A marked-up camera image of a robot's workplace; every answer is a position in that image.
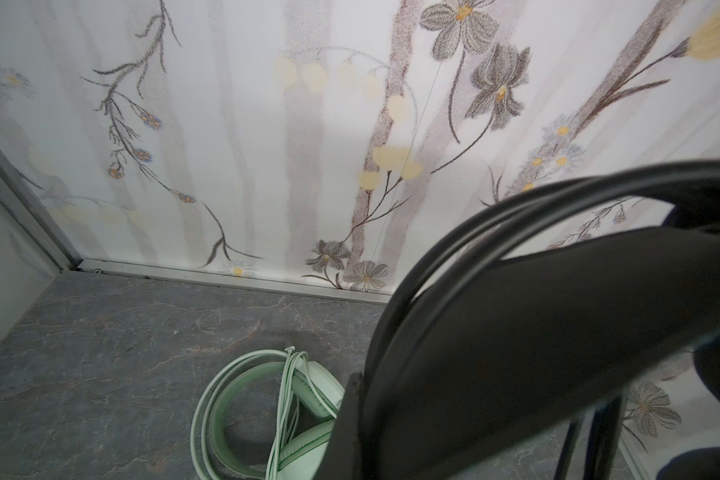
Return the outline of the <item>black blue headphones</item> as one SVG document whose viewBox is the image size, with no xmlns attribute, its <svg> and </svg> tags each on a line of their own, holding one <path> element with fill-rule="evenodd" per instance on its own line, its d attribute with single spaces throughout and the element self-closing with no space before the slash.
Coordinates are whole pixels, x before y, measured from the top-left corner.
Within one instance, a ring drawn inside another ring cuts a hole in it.
<svg viewBox="0 0 720 480">
<path fill-rule="evenodd" d="M 611 200 L 660 225 L 516 256 Z M 369 479 L 450 476 L 591 406 L 586 474 L 612 460 L 625 387 L 720 337 L 720 161 L 569 180 L 501 201 L 415 265 L 384 309 L 359 420 Z"/>
</svg>

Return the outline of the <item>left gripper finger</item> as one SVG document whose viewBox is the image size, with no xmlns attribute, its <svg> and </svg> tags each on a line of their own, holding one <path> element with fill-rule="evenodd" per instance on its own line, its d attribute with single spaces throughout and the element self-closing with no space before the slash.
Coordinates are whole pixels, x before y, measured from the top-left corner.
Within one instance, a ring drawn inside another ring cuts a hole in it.
<svg viewBox="0 0 720 480">
<path fill-rule="evenodd" d="M 327 448 L 313 477 L 314 480 L 359 480 L 363 474 L 361 415 L 365 400 L 365 382 L 361 373 L 348 380 Z"/>
</svg>

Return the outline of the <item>green white headphones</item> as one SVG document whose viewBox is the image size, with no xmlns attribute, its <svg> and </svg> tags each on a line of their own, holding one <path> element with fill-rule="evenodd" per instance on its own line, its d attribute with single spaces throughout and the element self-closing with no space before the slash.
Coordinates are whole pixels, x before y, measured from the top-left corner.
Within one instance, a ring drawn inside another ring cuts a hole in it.
<svg viewBox="0 0 720 480">
<path fill-rule="evenodd" d="M 203 391 L 190 427 L 200 479 L 312 479 L 344 387 L 304 351 L 264 349 L 224 366 Z"/>
</svg>

